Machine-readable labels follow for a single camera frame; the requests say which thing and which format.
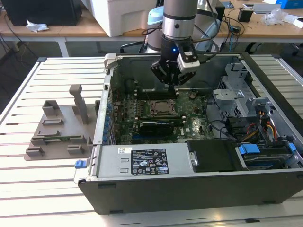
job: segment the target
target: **red wire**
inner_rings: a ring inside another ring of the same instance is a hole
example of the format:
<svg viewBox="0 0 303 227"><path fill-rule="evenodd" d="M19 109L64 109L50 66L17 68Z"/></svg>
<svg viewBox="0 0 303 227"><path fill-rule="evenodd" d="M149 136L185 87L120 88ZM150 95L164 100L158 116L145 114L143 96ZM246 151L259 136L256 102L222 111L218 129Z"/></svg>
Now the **red wire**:
<svg viewBox="0 0 303 227"><path fill-rule="evenodd" d="M270 126L273 127L274 131L273 131L273 134L274 134L274 138L275 138L275 141L277 141L277 138L276 138L276 135L277 135L277 130L276 130L276 127L274 125L271 125L269 122L267 122L267 124L269 124Z"/></svg>
<svg viewBox="0 0 303 227"><path fill-rule="evenodd" d="M250 125L247 127L247 133L246 133L246 134L248 134L248 133L250 132L250 126L252 126L252 125L256 125L256 124L250 124Z"/></svg>

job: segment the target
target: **motherboard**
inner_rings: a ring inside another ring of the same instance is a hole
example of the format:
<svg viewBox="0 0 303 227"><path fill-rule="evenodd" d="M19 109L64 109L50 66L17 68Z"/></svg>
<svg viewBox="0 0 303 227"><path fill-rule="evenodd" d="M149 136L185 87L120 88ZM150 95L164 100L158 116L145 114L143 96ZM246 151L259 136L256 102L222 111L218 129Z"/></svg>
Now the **motherboard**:
<svg viewBox="0 0 303 227"><path fill-rule="evenodd" d="M117 144L184 143L213 139L204 106L208 96L198 91L142 92L120 98L114 94Z"/></svg>

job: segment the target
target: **black plastic cover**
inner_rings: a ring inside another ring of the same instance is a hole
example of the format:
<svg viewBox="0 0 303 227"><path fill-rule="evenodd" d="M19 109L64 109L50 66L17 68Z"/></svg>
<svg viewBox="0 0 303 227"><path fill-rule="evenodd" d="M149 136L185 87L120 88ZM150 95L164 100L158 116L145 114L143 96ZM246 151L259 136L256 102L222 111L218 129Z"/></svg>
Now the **black plastic cover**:
<svg viewBox="0 0 303 227"><path fill-rule="evenodd" d="M193 166L195 173L245 170L235 150L237 145L231 140L189 140L187 145L198 161Z"/></svg>

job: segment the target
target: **wooden desk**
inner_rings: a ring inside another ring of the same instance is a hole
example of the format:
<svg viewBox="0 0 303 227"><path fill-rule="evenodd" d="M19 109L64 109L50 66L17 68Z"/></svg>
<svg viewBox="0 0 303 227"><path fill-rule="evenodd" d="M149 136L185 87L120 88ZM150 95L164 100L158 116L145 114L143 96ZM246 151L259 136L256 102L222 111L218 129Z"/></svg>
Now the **wooden desk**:
<svg viewBox="0 0 303 227"><path fill-rule="evenodd" d="M247 1L231 1L236 8L240 8L243 3ZM249 3L261 3L262 0L249 1ZM225 15L237 20L239 10L226 9ZM303 16L303 9L283 9L283 11L296 15ZM270 25L266 26L261 22L263 15L252 14L250 22L243 23L245 26L245 32L239 38L239 42L273 42L273 43L291 43L291 42L302 42L303 40L303 29L300 29L292 24L284 23L283 25ZM239 23L232 21L232 25L239 25ZM222 23L220 32L215 38L216 43L221 43L228 34L228 27L226 23Z"/></svg>
<svg viewBox="0 0 303 227"><path fill-rule="evenodd" d="M262 0L250 1L249 3L258 3ZM247 1L232 0L235 8L239 8ZM225 14L228 15L231 9L226 9ZM285 12L293 15L303 16L303 9L287 9ZM229 17L237 19L239 10L234 10ZM5 12L0 16L0 32L6 41L18 41L14 34L9 30L4 21ZM262 15L253 14L249 23L243 23L245 32L238 39L239 42L273 42L273 43L299 43L303 40L303 29L284 23L283 25L266 26L261 23ZM142 41L142 30L134 30L124 33L122 36L108 37L102 27L97 23L94 17L88 10L83 10L82 18L77 26L49 26L49 30L34 33L29 31L26 27L14 27L9 22L13 31L21 38L22 41L47 41L57 42L62 52L63 57L69 57L66 47L66 42L102 42L102 41ZM214 41L221 44L228 35L228 27L222 23L220 32Z"/></svg>
<svg viewBox="0 0 303 227"><path fill-rule="evenodd" d="M0 16L0 33L5 41L19 41L8 28L4 20L5 14L2 12ZM22 41L57 42L63 57L69 57L66 42L97 42L97 48L99 48L98 44L102 41L143 41L142 30L127 32L122 36L108 37L88 10L82 11L82 17L77 26L49 26L49 30L38 33L31 32L25 26L15 27L8 19L7 21Z"/></svg>

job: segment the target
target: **black device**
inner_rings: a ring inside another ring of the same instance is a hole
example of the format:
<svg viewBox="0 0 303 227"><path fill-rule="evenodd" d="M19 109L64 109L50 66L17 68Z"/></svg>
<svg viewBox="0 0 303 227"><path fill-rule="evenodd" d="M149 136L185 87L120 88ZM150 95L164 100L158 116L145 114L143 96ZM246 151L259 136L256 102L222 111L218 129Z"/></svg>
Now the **black device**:
<svg viewBox="0 0 303 227"><path fill-rule="evenodd" d="M81 0L2 0L14 26L35 24L76 26L81 17Z"/></svg>
<svg viewBox="0 0 303 227"><path fill-rule="evenodd" d="M195 156L195 173L246 171L230 140L189 140L188 151Z"/></svg>
<svg viewBox="0 0 303 227"><path fill-rule="evenodd" d="M234 8L231 1L221 1L221 4L224 5L226 8L230 8L230 9Z"/></svg>
<svg viewBox="0 0 303 227"><path fill-rule="evenodd" d="M226 7L222 4L222 2L220 2L220 1L217 2L215 9L218 13L217 19L220 20L220 21L222 21L222 19L223 19L225 8ZM207 10L204 10L204 9L198 9L197 14L213 17L213 15L210 11L207 11Z"/></svg>
<svg viewBox="0 0 303 227"><path fill-rule="evenodd" d="M240 22L249 22L251 15L253 13L253 10L251 9L240 9L240 12L238 14L238 21Z"/></svg>

